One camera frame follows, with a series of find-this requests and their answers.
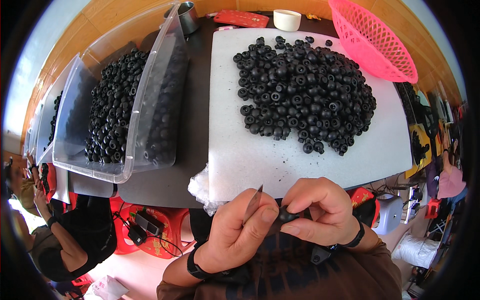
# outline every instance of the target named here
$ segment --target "smartphone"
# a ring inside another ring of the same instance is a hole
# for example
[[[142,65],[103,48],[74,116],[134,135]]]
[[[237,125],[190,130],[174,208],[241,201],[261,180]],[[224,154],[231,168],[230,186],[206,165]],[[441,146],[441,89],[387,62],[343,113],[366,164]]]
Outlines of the smartphone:
[[[137,212],[135,216],[135,223],[155,236],[158,236],[163,231],[163,223],[145,211]]]

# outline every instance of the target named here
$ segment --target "pink shirt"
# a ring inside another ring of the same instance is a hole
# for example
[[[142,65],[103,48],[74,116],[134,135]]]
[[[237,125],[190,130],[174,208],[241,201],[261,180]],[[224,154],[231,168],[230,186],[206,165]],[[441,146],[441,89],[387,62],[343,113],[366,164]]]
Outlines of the pink shirt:
[[[462,177],[462,171],[455,167],[452,167],[452,173],[450,175],[442,171],[440,173],[440,179],[438,180],[437,199],[455,197],[460,194],[467,185],[462,181]]]

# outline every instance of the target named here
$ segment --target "metal pot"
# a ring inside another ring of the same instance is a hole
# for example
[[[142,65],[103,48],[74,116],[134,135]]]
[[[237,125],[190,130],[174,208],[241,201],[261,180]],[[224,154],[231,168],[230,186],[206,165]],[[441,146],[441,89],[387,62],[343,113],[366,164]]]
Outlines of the metal pot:
[[[164,14],[164,18],[168,18],[170,10],[171,9]],[[200,24],[198,23],[197,11],[195,10],[195,4],[193,2],[187,1],[180,4],[178,13],[184,36],[193,33],[200,27]]]

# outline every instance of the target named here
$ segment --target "pink plastic basket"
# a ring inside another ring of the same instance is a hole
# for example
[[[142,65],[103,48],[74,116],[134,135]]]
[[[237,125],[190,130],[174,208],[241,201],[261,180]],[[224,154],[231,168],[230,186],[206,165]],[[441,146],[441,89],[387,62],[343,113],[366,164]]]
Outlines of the pink plastic basket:
[[[412,57],[385,23],[347,0],[328,0],[328,5],[343,48],[363,69],[393,82],[418,81]]]

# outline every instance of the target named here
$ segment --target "black table surface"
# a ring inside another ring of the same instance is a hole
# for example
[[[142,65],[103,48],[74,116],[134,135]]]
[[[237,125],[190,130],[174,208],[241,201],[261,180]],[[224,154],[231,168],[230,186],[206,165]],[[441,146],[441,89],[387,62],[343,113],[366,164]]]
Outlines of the black table surface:
[[[272,13],[266,15],[270,16],[267,28],[274,28]],[[190,178],[202,171],[208,162],[212,38],[213,32],[225,24],[217,24],[213,19],[204,17],[199,18],[199,22],[200,29],[191,34],[186,42],[190,62],[183,92],[175,164],[169,168],[134,173],[126,183],[119,184],[119,196],[128,203],[182,208],[203,206],[188,192],[187,187]],[[309,20],[304,15],[299,30],[338,37],[332,21]],[[111,183],[93,185],[78,180],[86,179],[70,176],[70,185],[77,187],[74,191],[77,193],[108,194],[115,190],[115,185]]]

